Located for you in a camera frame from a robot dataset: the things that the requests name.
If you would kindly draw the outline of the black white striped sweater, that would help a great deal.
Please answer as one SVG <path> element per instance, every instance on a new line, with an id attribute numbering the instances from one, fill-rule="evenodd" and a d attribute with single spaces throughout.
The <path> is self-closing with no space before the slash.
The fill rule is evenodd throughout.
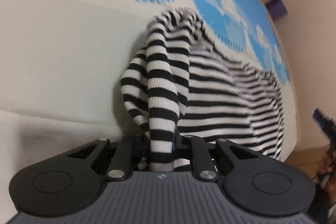
<path id="1" fill-rule="evenodd" d="M 145 41 L 121 77 L 123 104 L 150 141 L 154 172 L 183 169 L 185 135 L 223 138 L 279 159 L 284 140 L 281 88 L 271 70 L 226 57 L 202 18 L 171 9 L 147 24 Z"/>

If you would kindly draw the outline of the purple bag by wall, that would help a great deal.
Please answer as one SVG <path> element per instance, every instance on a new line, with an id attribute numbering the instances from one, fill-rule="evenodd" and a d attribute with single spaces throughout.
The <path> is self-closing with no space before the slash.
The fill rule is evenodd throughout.
<path id="1" fill-rule="evenodd" d="M 282 0 L 269 0 L 265 6 L 273 20 L 280 19 L 288 14 L 288 10 Z"/>

